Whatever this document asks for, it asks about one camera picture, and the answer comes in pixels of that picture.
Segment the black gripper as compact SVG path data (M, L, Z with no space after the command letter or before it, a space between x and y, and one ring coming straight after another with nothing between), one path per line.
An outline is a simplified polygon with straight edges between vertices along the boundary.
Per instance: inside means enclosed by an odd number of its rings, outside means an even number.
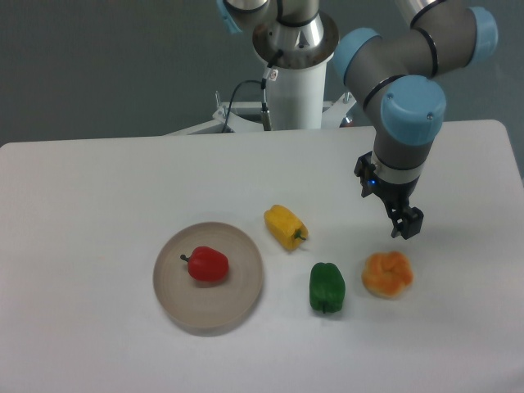
M354 173L360 181L361 196L373 194L383 202L392 222L393 238L401 235L408 240L420 233L423 212L409 201L418 183L418 169L392 169L370 151L357 160Z

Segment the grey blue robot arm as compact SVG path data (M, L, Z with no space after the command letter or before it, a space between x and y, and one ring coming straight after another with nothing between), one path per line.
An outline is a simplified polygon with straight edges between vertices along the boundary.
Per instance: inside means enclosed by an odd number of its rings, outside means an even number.
M355 166L364 196L385 206L394 237L411 238L423 214L409 204L446 109L436 77L484 61L499 31L493 15L461 1L399 1L408 32L393 40L370 28L340 36L316 1L219 1L232 32L248 29L265 69L264 130L317 128L326 64L376 131Z

